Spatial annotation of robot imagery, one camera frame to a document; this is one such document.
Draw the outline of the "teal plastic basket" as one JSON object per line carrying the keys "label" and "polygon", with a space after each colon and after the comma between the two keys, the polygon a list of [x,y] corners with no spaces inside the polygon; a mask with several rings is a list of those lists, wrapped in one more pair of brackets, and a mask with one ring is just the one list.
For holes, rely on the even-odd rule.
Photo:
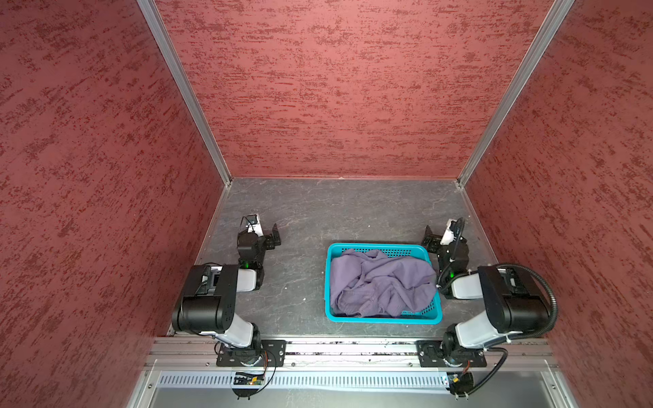
{"label": "teal plastic basket", "polygon": [[325,268],[325,313],[334,322],[438,325],[436,273],[418,245],[335,243]]}

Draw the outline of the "purple trousers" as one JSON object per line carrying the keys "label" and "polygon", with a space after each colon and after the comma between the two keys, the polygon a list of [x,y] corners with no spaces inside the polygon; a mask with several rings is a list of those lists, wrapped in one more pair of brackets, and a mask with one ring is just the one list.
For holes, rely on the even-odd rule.
{"label": "purple trousers", "polygon": [[438,290],[431,264],[381,250],[347,250],[330,263],[328,305],[353,318],[398,319],[427,309]]}

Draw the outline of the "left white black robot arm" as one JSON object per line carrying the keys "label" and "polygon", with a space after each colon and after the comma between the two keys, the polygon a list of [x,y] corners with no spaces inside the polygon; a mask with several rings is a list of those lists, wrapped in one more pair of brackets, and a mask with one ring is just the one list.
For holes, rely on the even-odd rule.
{"label": "left white black robot arm", "polygon": [[194,265],[175,304],[171,325],[177,333],[210,337],[238,352],[264,352],[257,326],[236,314],[236,296],[264,283],[265,255],[282,244],[278,226],[263,231],[258,215],[241,219],[234,265]]}

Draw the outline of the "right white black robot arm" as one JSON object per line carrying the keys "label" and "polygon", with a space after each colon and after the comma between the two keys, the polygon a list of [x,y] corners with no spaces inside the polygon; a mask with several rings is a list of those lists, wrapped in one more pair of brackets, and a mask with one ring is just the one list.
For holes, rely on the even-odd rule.
{"label": "right white black robot arm", "polygon": [[450,325],[441,340],[417,342],[422,367],[485,367],[485,353],[513,340],[539,338],[550,332],[559,307],[553,290],[534,270],[496,263],[469,270],[464,219],[449,222],[445,233],[426,227],[422,246],[436,256],[435,285],[446,299],[481,300],[477,316]]}

